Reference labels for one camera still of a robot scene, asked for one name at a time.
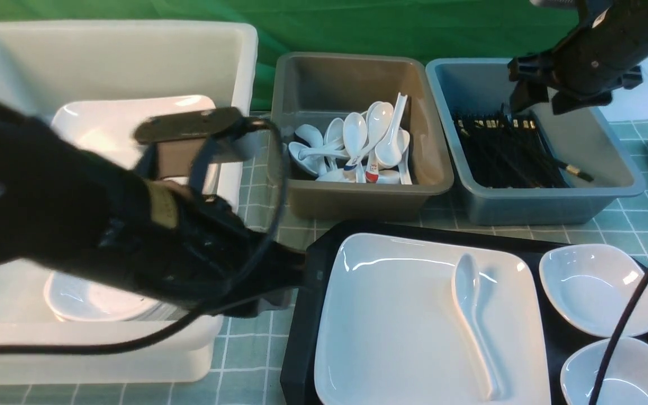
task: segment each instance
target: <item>green backdrop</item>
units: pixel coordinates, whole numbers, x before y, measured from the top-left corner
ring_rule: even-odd
[[[511,57],[553,46],[576,13],[529,0],[0,0],[0,21],[241,21],[259,31],[252,108],[269,107],[277,58],[291,51]]]

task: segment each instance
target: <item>black cable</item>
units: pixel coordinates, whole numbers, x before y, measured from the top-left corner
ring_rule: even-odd
[[[268,130],[272,136],[276,138],[276,145],[281,145],[281,133],[277,126],[272,121],[265,118],[256,118],[250,121],[250,132]],[[242,266],[241,273],[249,274],[259,264],[260,260],[267,252],[275,235],[277,234],[278,225],[280,225],[281,217],[284,215],[285,201],[286,201],[286,188],[289,180],[289,160],[286,154],[282,153],[281,148],[277,149],[277,153],[281,157],[281,187],[277,197],[277,206],[274,211],[272,223],[269,225],[267,233],[259,241],[257,247],[249,257],[247,262]],[[191,325],[197,318],[206,314],[211,302],[203,301],[193,308],[187,315],[182,316],[179,320],[171,325],[155,331],[146,336],[142,336],[130,341],[122,341],[121,343],[108,343],[108,344],[76,344],[76,345],[48,345],[48,344],[3,344],[0,345],[0,354],[79,354],[80,356],[101,356],[102,354],[119,354],[124,352],[132,352],[143,348],[148,348],[154,344],[160,343],[165,339],[171,338],[174,334],[182,331],[182,329]]]
[[[627,307],[624,308],[622,317],[616,324],[614,333],[612,333],[611,339],[606,346],[604,356],[602,356],[601,364],[599,365],[599,372],[597,372],[596,380],[594,380],[594,388],[592,389],[591,397],[589,397],[589,405],[596,405],[597,400],[599,400],[599,393],[601,392],[602,384],[604,384],[604,377],[606,376],[607,368],[609,368],[611,357],[614,355],[614,349],[617,348],[617,343],[619,342],[619,339],[622,338],[622,333],[627,325],[627,321],[632,316],[632,312],[635,311],[635,307],[637,307],[641,295],[644,294],[646,285],[648,285],[648,269],[646,269],[646,272],[641,276],[641,281],[638,283],[632,297],[629,299]]]

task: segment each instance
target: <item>white plastic bin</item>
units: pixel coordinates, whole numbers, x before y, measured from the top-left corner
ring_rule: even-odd
[[[206,95],[249,113],[257,31],[207,21],[0,23],[0,102],[46,120],[82,100]],[[259,140],[244,141],[251,154]],[[239,204],[241,163],[219,170],[218,194]],[[0,266],[0,344],[95,344],[139,338],[170,322],[62,323],[44,304],[47,272]],[[193,381],[211,366],[221,316],[152,348],[111,356],[0,356],[0,384]]]

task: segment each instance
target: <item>black tray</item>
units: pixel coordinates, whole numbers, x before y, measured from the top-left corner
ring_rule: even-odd
[[[385,225],[360,220],[339,223],[314,242],[307,251],[306,272],[309,287],[301,288],[296,298],[294,318],[291,321],[289,341],[286,344],[285,358],[281,367],[280,383],[287,405],[321,405],[314,388],[314,352],[319,333],[319,320],[329,275],[332,266],[334,266],[339,246],[344,242],[344,239],[355,233],[378,233],[399,238],[506,251],[524,260],[532,270],[534,283],[537,285],[544,341],[547,348],[551,404],[566,405],[560,388],[561,367],[566,359],[578,349],[601,340],[601,338],[583,333],[571,326],[551,305],[542,289],[542,282],[538,274],[539,260],[547,251],[566,246],[566,244]],[[640,336],[640,339],[648,343],[648,334]]]

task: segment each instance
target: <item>stack of white dishes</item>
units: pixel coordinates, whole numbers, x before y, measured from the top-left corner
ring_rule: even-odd
[[[190,95],[141,100],[73,102],[60,108],[51,126],[62,139],[131,169],[144,147],[133,133],[147,118],[209,110],[209,97]],[[210,167],[204,193],[213,192],[215,170]],[[187,184],[187,177],[171,178]],[[88,280],[52,272],[44,285],[44,300],[61,321],[164,321],[177,308],[151,298]]]

